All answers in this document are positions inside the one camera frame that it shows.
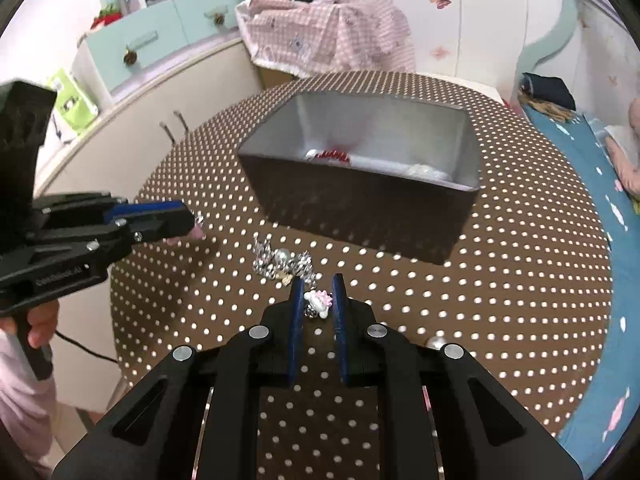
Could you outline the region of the person's left hand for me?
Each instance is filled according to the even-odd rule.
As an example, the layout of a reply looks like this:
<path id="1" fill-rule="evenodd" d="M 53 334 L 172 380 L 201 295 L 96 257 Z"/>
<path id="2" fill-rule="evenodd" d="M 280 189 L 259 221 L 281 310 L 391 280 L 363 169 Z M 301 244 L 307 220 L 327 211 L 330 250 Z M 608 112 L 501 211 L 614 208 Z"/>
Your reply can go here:
<path id="1" fill-rule="evenodd" d="M 27 312 L 28 333 L 27 341 L 34 349 L 39 349 L 48 344 L 56 328 L 58 327 L 58 311 L 60 303 L 52 300 L 46 304 L 30 309 Z M 1 328 L 1 353 L 8 354 L 10 350 L 9 336 L 17 334 L 17 326 L 14 318 L 2 318 Z"/>

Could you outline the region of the pink sleeve forearm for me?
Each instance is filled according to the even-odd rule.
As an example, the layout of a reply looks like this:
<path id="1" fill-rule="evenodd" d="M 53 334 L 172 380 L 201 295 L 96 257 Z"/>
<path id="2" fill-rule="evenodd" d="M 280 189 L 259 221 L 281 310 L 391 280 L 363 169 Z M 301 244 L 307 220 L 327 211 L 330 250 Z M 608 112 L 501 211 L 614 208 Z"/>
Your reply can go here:
<path id="1" fill-rule="evenodd" d="M 49 479 L 43 462 L 53 441 L 52 417 L 56 407 L 53 377 L 38 380 L 26 370 L 22 350 L 13 336 L 1 333 L 1 420 L 9 435 L 39 477 Z"/>

